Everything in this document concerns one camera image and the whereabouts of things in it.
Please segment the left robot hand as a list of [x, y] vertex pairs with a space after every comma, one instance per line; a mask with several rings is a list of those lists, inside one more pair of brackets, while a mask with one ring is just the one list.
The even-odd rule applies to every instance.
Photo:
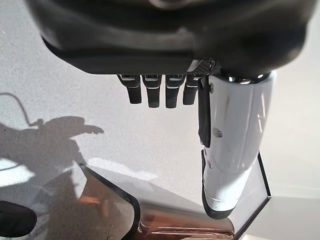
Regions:
[[255, 163], [275, 70], [301, 52], [315, 0], [27, 0], [46, 47], [89, 74], [117, 75], [132, 104], [198, 102], [202, 202], [236, 207]]

